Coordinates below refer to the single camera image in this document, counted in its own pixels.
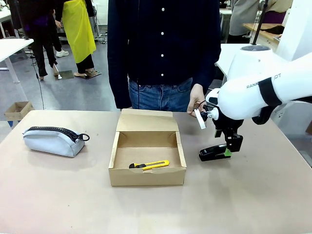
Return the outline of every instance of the blue jeans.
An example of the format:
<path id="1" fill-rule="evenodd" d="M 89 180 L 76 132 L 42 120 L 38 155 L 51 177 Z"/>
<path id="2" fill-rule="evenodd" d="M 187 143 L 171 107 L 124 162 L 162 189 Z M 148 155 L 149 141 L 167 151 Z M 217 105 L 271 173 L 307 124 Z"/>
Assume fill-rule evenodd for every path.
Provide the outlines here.
<path id="1" fill-rule="evenodd" d="M 134 109 L 186 112 L 190 102 L 192 78 L 179 85 L 140 85 L 129 82 L 129 93 Z"/>

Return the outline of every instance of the person in background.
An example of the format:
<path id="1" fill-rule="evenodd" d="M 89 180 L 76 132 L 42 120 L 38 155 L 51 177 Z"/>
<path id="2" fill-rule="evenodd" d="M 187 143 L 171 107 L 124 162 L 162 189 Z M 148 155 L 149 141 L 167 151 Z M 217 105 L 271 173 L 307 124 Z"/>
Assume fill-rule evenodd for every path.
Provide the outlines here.
<path id="1" fill-rule="evenodd" d="M 55 23 L 64 30 L 78 68 L 76 77 L 92 78 L 95 71 L 91 54 L 96 50 L 89 17 L 94 16 L 91 0 L 56 0 Z"/>
<path id="2" fill-rule="evenodd" d="M 231 0 L 232 16 L 230 34 L 227 43 L 249 43 L 249 29 L 244 23 L 254 23 L 257 15 L 259 0 Z"/>
<path id="3" fill-rule="evenodd" d="M 53 3 L 50 0 L 19 0 L 20 16 L 25 27 L 26 34 L 34 40 L 31 44 L 37 61 L 39 79 L 43 80 L 48 75 L 45 69 L 43 47 L 46 51 L 49 64 L 53 68 L 55 76 L 59 75 L 56 68 L 56 58 L 52 47 L 52 41 L 48 27 L 48 16 L 53 11 Z"/>
<path id="4" fill-rule="evenodd" d="M 192 114 L 205 101 L 221 52 L 219 1 L 109 0 L 107 36 L 117 108 Z"/>
<path id="5" fill-rule="evenodd" d="M 49 31 L 50 31 L 50 35 L 51 35 L 52 44 L 53 44 L 55 50 L 57 51 L 56 57 L 61 58 L 63 56 L 68 56 L 69 52 L 62 50 L 62 45 L 59 41 L 57 26 L 55 24 L 55 20 L 53 17 L 53 12 L 51 12 L 49 14 L 48 27 L 49 27 Z"/>
<path id="6" fill-rule="evenodd" d="M 282 24 L 286 12 L 291 8 L 293 0 L 269 0 L 268 8 L 264 15 L 263 23 Z"/>

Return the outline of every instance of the gray coat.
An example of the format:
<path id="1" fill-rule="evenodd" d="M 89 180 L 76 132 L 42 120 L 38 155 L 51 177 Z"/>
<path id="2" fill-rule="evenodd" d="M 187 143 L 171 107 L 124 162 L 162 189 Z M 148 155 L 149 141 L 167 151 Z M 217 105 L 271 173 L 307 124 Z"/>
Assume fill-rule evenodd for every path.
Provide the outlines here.
<path id="1" fill-rule="evenodd" d="M 240 36 L 250 30 L 243 26 L 244 23 L 254 23 L 259 0 L 231 0 L 232 17 L 230 22 L 230 35 Z"/>

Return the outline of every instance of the box cutter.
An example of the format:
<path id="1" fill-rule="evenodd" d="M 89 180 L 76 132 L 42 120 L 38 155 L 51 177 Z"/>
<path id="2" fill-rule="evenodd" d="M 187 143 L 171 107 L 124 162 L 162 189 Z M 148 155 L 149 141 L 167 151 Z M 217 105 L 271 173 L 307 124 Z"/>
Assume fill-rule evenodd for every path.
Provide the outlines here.
<path id="1" fill-rule="evenodd" d="M 168 165 L 169 165 L 169 160 L 163 160 L 163 161 L 149 162 L 149 163 L 144 163 L 144 164 L 131 163 L 129 165 L 129 168 L 142 168 L 144 171 L 146 171 L 152 168 L 166 167 Z"/>

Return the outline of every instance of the yellow apron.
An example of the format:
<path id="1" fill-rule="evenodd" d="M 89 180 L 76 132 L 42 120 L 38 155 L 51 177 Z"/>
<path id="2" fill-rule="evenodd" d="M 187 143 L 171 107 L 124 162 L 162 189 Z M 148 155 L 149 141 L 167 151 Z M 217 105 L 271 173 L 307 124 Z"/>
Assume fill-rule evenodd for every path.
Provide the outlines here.
<path id="1" fill-rule="evenodd" d="M 97 49 L 85 1 L 66 1 L 63 7 L 62 19 L 75 62 L 80 63 Z"/>

